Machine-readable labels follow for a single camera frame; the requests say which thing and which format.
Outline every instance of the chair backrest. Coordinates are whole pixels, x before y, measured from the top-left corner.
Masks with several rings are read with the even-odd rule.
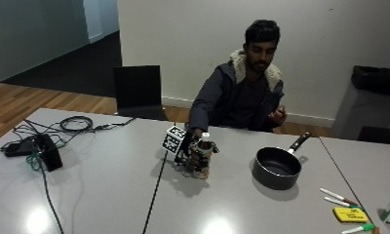
[[[113,68],[117,109],[161,105],[160,66]]]
[[[359,141],[390,144],[390,129],[362,127]]]

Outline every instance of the pan handle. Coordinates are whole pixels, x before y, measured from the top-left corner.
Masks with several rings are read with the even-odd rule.
[[[289,152],[293,153],[298,150],[303,142],[310,138],[311,134],[310,133],[303,133],[301,137],[297,139],[294,144],[290,146]]]

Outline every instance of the marker pen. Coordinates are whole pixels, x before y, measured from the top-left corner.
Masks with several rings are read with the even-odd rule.
[[[325,200],[329,201],[329,202],[331,202],[331,203],[335,203],[335,204],[338,204],[338,205],[343,206],[343,207],[347,207],[347,208],[358,208],[358,209],[362,209],[363,210],[362,207],[355,206],[355,205],[351,205],[349,203],[345,203],[345,202],[339,201],[337,199],[330,198],[330,197],[325,197]]]
[[[346,230],[342,232],[342,234],[350,234],[350,233],[355,233],[355,232],[359,232],[359,231],[368,231],[368,230],[372,230],[375,228],[375,225],[374,224],[364,224],[363,226],[359,226],[357,228],[353,228],[350,230]]]
[[[339,196],[338,194],[333,193],[331,191],[327,191],[325,188],[319,188],[321,192],[326,193],[327,195],[333,196],[334,198],[337,198],[338,200],[350,203],[351,205],[358,205],[355,202],[353,202],[350,199]]]

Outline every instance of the dark jacket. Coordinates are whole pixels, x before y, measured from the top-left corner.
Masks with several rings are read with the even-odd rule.
[[[249,130],[273,132],[273,128],[278,127],[267,118],[267,115],[274,112],[279,105],[279,100],[285,95],[282,90],[283,82],[277,80],[275,84],[273,84],[273,89],[266,89],[265,91],[259,108],[250,120]],[[208,126],[221,125],[232,110],[234,101],[237,101],[236,92],[236,69],[234,63],[230,61],[214,69],[197,94],[190,113],[189,127],[192,129],[202,129],[208,132]]]

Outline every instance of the hand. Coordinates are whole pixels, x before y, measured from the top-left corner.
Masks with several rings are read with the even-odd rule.
[[[194,129],[194,139],[202,138],[204,131],[201,129]]]
[[[285,105],[277,107],[275,111],[271,114],[269,114],[269,118],[279,126],[285,123],[285,120],[287,118]]]

